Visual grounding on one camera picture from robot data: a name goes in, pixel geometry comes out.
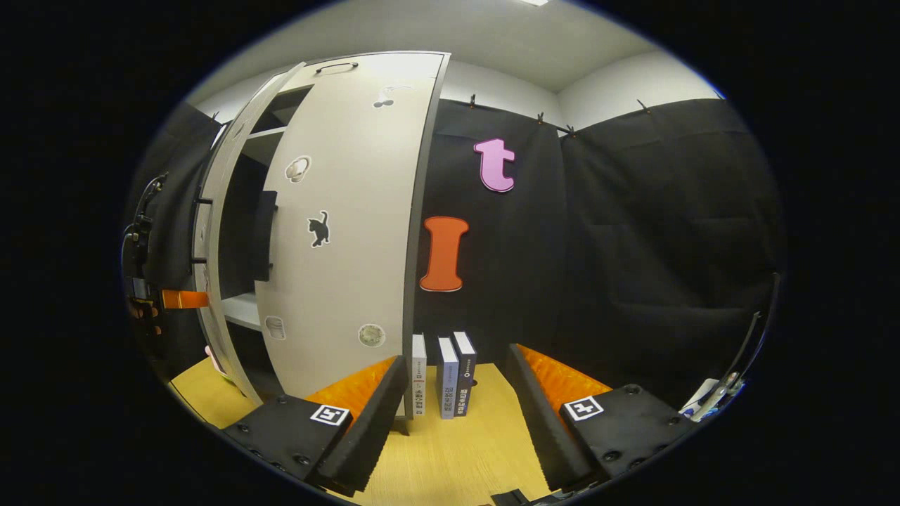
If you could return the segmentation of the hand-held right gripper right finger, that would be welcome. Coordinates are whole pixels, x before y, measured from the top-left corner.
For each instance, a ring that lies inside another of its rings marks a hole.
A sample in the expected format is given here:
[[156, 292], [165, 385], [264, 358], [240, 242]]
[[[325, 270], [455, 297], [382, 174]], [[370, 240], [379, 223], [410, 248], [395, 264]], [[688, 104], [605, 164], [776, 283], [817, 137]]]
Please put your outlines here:
[[520, 344], [508, 348], [508, 383], [553, 491], [629, 473], [699, 426], [639, 384], [608, 387]]

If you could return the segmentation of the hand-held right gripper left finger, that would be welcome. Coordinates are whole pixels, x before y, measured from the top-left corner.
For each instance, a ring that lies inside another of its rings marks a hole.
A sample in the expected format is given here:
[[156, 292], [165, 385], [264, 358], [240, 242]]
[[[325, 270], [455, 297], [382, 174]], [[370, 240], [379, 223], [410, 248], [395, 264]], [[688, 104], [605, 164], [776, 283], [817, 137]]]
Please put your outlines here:
[[222, 432], [296, 481], [353, 496], [366, 490], [408, 386], [405, 356], [392, 356], [305, 399], [277, 395]]

